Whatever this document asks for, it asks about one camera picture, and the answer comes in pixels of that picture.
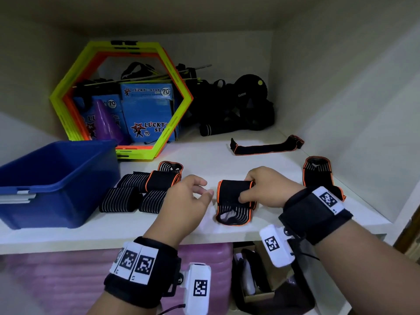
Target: black cable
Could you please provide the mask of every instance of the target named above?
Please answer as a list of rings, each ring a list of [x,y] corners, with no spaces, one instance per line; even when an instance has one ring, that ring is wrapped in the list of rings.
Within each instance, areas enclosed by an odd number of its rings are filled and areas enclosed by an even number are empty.
[[[163,315],[163,314],[166,314],[167,312],[170,312],[170,311],[172,311],[172,310],[174,310],[176,308],[183,308],[183,307],[185,307],[185,304],[176,305],[174,307],[168,308],[167,310],[159,313],[158,315]]]
[[[311,254],[307,254],[307,253],[303,253],[303,252],[301,252],[300,254],[306,255],[307,257],[311,257],[312,259],[317,259],[318,261],[320,261],[320,259],[318,259],[317,257],[315,257],[315,256],[313,256]]]

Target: cabinet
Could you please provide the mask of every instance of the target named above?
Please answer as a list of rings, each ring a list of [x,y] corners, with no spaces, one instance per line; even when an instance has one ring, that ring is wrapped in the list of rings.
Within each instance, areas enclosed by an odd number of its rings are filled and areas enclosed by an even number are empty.
[[[200,137],[185,132],[153,162],[121,163],[121,174],[161,160],[184,174],[243,179],[260,165],[302,181],[308,155],[331,160],[336,185],[362,226],[392,244],[420,204],[420,0],[2,0],[0,1],[0,164],[65,139],[48,96],[90,39],[160,42],[175,64],[213,64],[209,81],[257,74],[268,84],[276,124],[262,132]],[[99,70],[107,77],[106,66]],[[302,149],[234,157],[241,145],[278,143],[295,134]],[[280,210],[260,207],[244,227],[213,220],[210,206],[185,243],[258,239]],[[115,248],[154,217],[96,214],[81,228],[0,226],[0,254]],[[322,265],[302,258],[320,315],[350,305]]]

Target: white sensor device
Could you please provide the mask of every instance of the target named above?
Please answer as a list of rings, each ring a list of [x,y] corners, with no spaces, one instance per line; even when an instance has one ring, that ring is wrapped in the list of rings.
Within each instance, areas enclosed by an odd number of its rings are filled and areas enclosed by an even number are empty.
[[[181,271],[185,288],[184,313],[207,315],[210,300],[211,267],[203,263],[190,263],[188,271]]]
[[[289,265],[294,261],[294,253],[287,243],[287,240],[294,237],[286,234],[283,226],[276,227],[274,224],[270,224],[260,230],[260,237],[276,268]]]

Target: finger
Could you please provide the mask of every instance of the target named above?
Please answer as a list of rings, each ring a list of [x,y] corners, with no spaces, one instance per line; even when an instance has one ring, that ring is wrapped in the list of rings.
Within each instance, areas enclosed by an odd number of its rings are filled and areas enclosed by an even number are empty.
[[[257,172],[256,172],[257,169],[258,168],[254,168],[254,169],[251,169],[250,171],[248,171],[248,174],[245,177],[245,181],[253,181],[253,180],[255,180],[256,179],[256,175],[257,175]]]
[[[197,193],[197,194],[203,194],[206,192],[206,189],[204,189],[202,186],[200,185],[193,185],[192,186],[192,192],[193,193]]]
[[[207,181],[197,175],[188,175],[182,181],[192,188],[192,186],[205,186]]]
[[[240,203],[246,203],[250,201],[258,201],[258,193],[260,191],[260,188],[255,185],[249,190],[242,191],[239,195],[238,201]]]
[[[206,192],[203,193],[201,197],[197,199],[197,201],[200,201],[203,204],[205,210],[207,210],[207,207],[209,206],[211,200],[213,199],[213,196],[214,196],[214,190],[209,189],[209,190],[206,190]]]

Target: white shelf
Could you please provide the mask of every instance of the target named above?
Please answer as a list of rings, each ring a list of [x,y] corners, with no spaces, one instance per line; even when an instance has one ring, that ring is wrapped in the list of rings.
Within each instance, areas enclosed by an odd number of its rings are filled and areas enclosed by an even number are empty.
[[[302,165],[307,154],[293,152],[234,156],[229,148],[233,137],[240,145],[271,144],[283,142],[286,137],[275,128],[261,132],[237,131],[233,133],[201,137],[197,130],[185,133],[181,141],[168,144],[161,155],[150,162],[127,161],[121,163],[121,176],[133,171],[150,172],[160,161],[170,160],[184,165],[183,176],[200,175],[208,182],[207,188],[217,189],[222,179],[242,180],[247,172],[265,165],[286,177],[302,182]],[[372,233],[387,233],[392,225],[346,186],[335,180],[347,195],[345,205],[354,219]],[[209,206],[199,227],[183,243],[217,243],[259,240],[259,230],[271,223],[279,224],[281,209],[259,206],[250,223],[241,227],[224,226],[214,220],[217,204]],[[39,228],[10,230],[0,225],[0,254],[54,252],[84,249],[118,248],[124,241],[141,236],[153,223],[154,214],[133,213],[104,214],[95,212],[77,229]]]

